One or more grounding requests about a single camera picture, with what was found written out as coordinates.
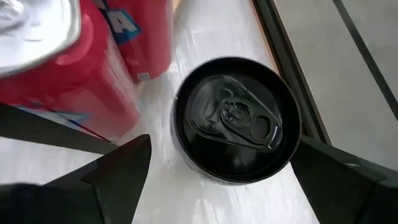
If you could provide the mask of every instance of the white countertop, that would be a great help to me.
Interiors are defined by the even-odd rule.
[[[288,164],[261,182],[230,187],[202,179],[174,148],[169,114],[182,79],[220,56],[247,57],[274,68],[249,0],[183,1],[175,20],[169,70],[138,86],[141,120],[122,142],[149,133],[152,158],[133,223],[318,223]],[[0,184],[44,184],[100,155],[0,138]]]

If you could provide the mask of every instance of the red packaging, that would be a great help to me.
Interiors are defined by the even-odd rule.
[[[106,18],[134,82],[158,77],[170,65],[170,0],[94,0]]]
[[[0,101],[115,141],[139,118],[134,85],[99,10],[81,0],[80,11],[79,39],[44,64],[0,79]]]

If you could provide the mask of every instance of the can lid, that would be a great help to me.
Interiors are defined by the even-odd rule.
[[[78,0],[0,0],[0,78],[38,66],[80,35]]]
[[[174,126],[186,155],[230,182],[281,169],[295,151],[300,113],[289,88],[267,67],[220,58],[198,67],[177,94]]]

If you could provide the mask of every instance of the silver can lid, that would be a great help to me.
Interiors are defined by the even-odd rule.
[[[0,0],[0,78],[65,50],[80,26],[78,0]]]

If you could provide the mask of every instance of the black can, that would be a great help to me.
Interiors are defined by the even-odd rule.
[[[269,68],[236,57],[204,63],[183,81],[170,126],[185,162],[229,185],[280,171],[301,134],[300,111],[288,86]]]

